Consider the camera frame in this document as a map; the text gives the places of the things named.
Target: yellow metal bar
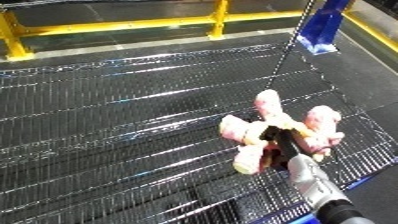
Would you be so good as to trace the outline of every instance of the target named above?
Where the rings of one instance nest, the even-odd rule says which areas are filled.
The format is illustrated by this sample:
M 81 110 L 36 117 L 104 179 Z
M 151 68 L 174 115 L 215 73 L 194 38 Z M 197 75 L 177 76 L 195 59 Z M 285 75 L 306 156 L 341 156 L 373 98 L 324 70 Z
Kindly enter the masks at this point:
M 207 24 L 213 22 L 214 20 L 210 16 L 199 16 L 199 17 L 87 23 L 87 24 L 73 24 L 73 25 L 59 25 L 59 26 L 41 26 L 41 27 L 20 26 L 17 30 L 20 36 L 29 37 L 29 36 L 46 36 L 46 35 L 58 35 L 58 34 L 130 30 L 130 29 L 155 28 L 155 27 L 167 27 L 167 26 L 183 26 L 183 25 L 194 25 L 194 24 Z
M 297 17 L 300 16 L 301 13 L 302 13 L 301 11 L 287 11 L 287 12 L 263 12 L 263 13 L 251 13 L 251 14 L 229 14 L 224 18 L 224 22 Z M 20 37 L 31 37 L 31 36 L 47 36 L 47 35 L 60 35 L 60 34 L 76 34 L 76 33 L 88 33 L 88 32 L 155 28 L 155 27 L 167 27 L 167 26 L 183 26 L 183 25 L 194 25 L 194 24 L 211 24 L 211 23 L 215 23 L 215 18 L 212 16 L 87 23 L 87 24 L 58 25 L 58 26 L 40 26 L 40 27 L 24 27 L 20 24 L 16 24 L 15 33 Z
M 17 24 L 12 12 L 0 12 L 0 31 L 8 47 L 7 58 L 10 61 L 32 59 L 33 53 L 25 49 L 18 34 L 15 32 Z
M 238 22 L 238 21 L 250 21 L 250 20 L 261 20 L 261 19 L 280 19 L 280 18 L 298 17 L 302 13 L 303 13 L 303 11 L 229 14 L 225 17 L 225 22 Z
M 215 24 L 213 30 L 208 34 L 211 40 L 223 39 L 224 20 L 228 10 L 228 0 L 216 0 L 216 11 L 213 14 Z
M 360 27 L 361 29 L 365 30 L 367 33 L 369 33 L 371 36 L 375 37 L 378 39 L 380 42 L 383 44 L 387 45 L 389 48 L 391 48 L 393 51 L 398 52 L 398 42 L 394 41 L 387 36 L 385 36 L 383 33 L 379 32 L 375 28 L 369 26 L 365 22 L 363 22 L 361 19 L 358 17 L 354 16 L 353 14 L 347 12 L 343 13 L 344 17 Z

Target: metal pole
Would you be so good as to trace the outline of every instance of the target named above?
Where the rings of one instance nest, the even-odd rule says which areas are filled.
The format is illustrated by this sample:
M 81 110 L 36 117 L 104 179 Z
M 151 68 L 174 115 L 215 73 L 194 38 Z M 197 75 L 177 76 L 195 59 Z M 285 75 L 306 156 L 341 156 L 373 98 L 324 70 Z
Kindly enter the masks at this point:
M 216 0 L 215 12 L 213 14 L 215 24 L 213 26 L 213 30 L 208 34 L 210 40 L 224 39 L 224 21 L 225 16 L 227 15 L 228 4 L 228 0 Z
M 8 47 L 7 59 L 10 61 L 20 61 L 32 59 L 33 53 L 25 49 L 21 39 L 15 32 L 15 16 L 12 12 L 0 12 L 0 32 Z

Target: conveyor belt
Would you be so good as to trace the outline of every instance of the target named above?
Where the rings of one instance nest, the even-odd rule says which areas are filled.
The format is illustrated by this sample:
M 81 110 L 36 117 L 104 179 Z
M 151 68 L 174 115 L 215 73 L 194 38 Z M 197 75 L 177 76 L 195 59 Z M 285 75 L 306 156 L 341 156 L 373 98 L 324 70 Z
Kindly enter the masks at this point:
M 237 174 L 226 114 L 252 107 L 282 45 L 259 45 L 0 73 L 1 223 L 286 223 L 307 212 L 284 171 Z M 344 187 L 392 164 L 396 143 L 293 52 L 275 79 L 289 114 L 343 114 Z

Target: cable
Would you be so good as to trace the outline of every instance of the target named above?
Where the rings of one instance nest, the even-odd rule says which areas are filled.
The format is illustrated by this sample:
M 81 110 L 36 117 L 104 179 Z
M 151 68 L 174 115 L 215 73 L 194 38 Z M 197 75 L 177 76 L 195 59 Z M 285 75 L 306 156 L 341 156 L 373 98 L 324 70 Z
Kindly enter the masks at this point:
M 277 77 L 278 73 L 280 72 L 282 65 L 286 61 L 286 58 L 289 56 L 292 49 L 296 46 L 297 38 L 300 34 L 301 29 L 303 28 L 304 22 L 307 20 L 308 16 L 311 14 L 312 9 L 314 8 L 316 0 L 309 0 L 304 8 L 303 14 L 301 14 L 301 18 L 293 31 L 293 36 L 290 40 L 286 43 L 283 54 L 279 59 L 278 63 L 276 64 L 274 70 L 272 71 L 271 79 L 269 80 L 266 89 L 271 88 L 273 85 L 275 78 Z

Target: yellow safety railing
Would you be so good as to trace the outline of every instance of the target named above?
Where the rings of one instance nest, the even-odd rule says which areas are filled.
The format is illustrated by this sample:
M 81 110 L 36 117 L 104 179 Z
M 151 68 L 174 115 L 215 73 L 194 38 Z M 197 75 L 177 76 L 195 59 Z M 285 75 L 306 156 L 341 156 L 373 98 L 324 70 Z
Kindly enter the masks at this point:
M 213 24 L 212 30 L 208 33 L 211 40 L 223 39 L 224 24 L 227 22 L 261 20 L 261 19 L 278 19 L 298 17 L 302 11 L 285 11 L 285 12 L 262 12 L 248 14 L 228 14 L 228 5 L 230 0 L 215 0 L 214 13 L 208 16 L 168 18 L 168 19 L 150 19 L 137 21 L 121 21 L 121 22 L 100 22 L 86 24 L 71 24 L 58 26 L 38 26 L 26 27 L 20 24 L 11 11 L 0 12 L 0 39 L 3 39 L 8 48 L 7 58 L 10 61 L 28 60 L 34 57 L 34 54 L 26 48 L 21 42 L 21 37 L 46 36 L 59 34 L 76 34 L 100 31 L 116 31 L 130 30 L 142 28 L 183 26 L 195 24 Z M 376 29 L 364 25 L 360 19 L 349 13 L 344 16 L 357 26 L 363 28 L 370 35 L 376 37 L 381 42 L 395 51 L 398 51 L 398 43 L 394 42 Z

